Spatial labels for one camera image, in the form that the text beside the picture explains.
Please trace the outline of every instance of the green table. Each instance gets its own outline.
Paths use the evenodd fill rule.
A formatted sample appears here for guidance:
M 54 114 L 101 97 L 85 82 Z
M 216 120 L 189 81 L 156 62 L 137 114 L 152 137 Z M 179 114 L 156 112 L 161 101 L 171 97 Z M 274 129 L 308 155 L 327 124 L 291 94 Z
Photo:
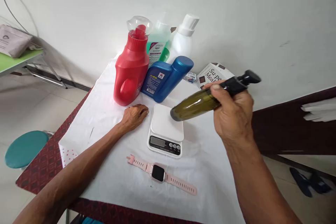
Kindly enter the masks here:
M 26 50 L 20 58 L 11 58 L 6 54 L 0 53 L 0 77 L 13 72 L 15 69 L 24 67 L 27 64 L 41 65 L 49 67 L 52 73 L 56 76 L 58 82 L 55 80 L 48 79 L 37 73 L 33 73 L 29 69 L 27 70 L 34 76 L 40 77 L 44 80 L 47 80 L 48 82 L 52 82 L 54 84 L 63 86 L 64 88 L 67 89 L 67 87 L 65 86 L 61 78 L 58 76 L 58 74 L 55 72 L 55 70 L 52 68 L 52 66 L 49 64 L 49 62 L 46 59 L 42 59 L 44 55 L 45 53 L 43 50 Z M 45 65 L 34 63 L 34 61 L 38 59 L 41 59 L 45 63 Z

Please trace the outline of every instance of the white bottle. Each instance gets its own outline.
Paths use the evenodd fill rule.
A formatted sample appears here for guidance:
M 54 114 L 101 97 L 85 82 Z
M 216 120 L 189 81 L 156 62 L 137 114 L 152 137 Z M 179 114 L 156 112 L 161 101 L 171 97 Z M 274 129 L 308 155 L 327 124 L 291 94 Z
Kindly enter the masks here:
M 149 66 L 159 60 L 166 43 L 171 35 L 170 25 L 157 21 L 154 30 L 148 36 L 147 54 L 149 57 Z
M 190 58 L 192 46 L 191 36 L 195 31 L 195 26 L 199 19 L 199 17 L 192 14 L 187 14 L 184 17 L 182 24 L 179 25 L 177 33 L 169 45 L 167 63 L 172 64 L 175 58 L 181 55 Z

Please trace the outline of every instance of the dark blue slipper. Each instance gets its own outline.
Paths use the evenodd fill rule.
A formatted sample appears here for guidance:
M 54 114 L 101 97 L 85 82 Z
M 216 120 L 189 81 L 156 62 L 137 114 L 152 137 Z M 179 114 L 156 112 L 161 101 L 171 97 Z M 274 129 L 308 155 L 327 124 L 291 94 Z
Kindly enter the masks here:
M 328 186 L 320 176 L 317 175 L 316 172 L 313 172 L 313 174 L 310 176 L 309 179 L 310 185 L 312 188 L 320 194 L 327 193 L 331 191 L 331 187 Z
M 309 186 L 310 186 L 310 182 L 309 180 L 302 175 L 301 173 L 299 173 L 298 170 L 296 170 L 295 168 L 291 167 L 289 168 L 293 178 L 295 179 L 297 185 L 299 186 L 301 192 L 306 195 L 309 198 L 312 198 L 312 193 L 309 190 Z

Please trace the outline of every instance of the watch screen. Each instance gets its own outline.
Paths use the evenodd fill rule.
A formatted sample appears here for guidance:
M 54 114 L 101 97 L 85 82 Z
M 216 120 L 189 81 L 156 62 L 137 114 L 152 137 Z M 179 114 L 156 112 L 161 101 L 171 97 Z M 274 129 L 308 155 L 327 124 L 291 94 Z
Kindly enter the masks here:
M 164 171 L 163 168 L 161 168 L 160 166 L 157 166 L 156 164 L 153 165 L 153 171 L 152 171 L 152 177 L 153 178 L 163 182 L 164 175 L 165 175 L 165 171 Z

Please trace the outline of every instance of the red patterned tablecloth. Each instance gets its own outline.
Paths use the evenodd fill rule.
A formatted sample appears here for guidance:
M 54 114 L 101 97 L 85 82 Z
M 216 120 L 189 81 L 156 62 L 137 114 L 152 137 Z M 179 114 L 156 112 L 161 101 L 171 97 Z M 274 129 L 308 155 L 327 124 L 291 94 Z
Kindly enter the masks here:
M 75 110 L 56 131 L 53 137 L 43 147 L 40 153 L 20 175 L 16 181 L 17 186 L 37 194 L 53 177 L 56 176 L 57 173 L 60 172 L 60 170 L 62 170 L 62 160 L 58 142 L 68 130 L 89 93 L 83 98 Z M 103 223 L 195 223 L 134 210 L 123 206 L 108 204 L 105 202 L 91 201 L 84 198 L 76 199 L 69 206 L 69 209 Z

